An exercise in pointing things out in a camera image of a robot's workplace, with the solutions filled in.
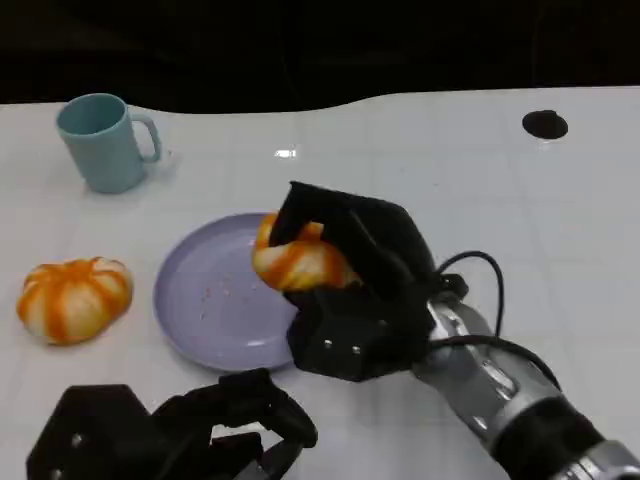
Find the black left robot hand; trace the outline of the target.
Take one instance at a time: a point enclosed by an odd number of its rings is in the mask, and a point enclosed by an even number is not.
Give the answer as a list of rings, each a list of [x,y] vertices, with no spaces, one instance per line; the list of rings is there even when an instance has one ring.
[[[280,479],[318,441],[268,370],[219,378],[148,412],[125,384],[67,388],[26,459],[29,479]]]

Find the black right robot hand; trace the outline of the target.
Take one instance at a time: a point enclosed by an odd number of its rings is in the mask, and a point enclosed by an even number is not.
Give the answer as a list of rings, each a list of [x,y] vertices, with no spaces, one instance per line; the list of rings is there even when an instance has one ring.
[[[295,366],[350,382],[405,371],[423,354],[435,322],[431,251],[409,213],[372,197],[293,181],[269,242],[280,246],[309,222],[356,273],[344,287],[288,293],[297,313],[287,331]]]

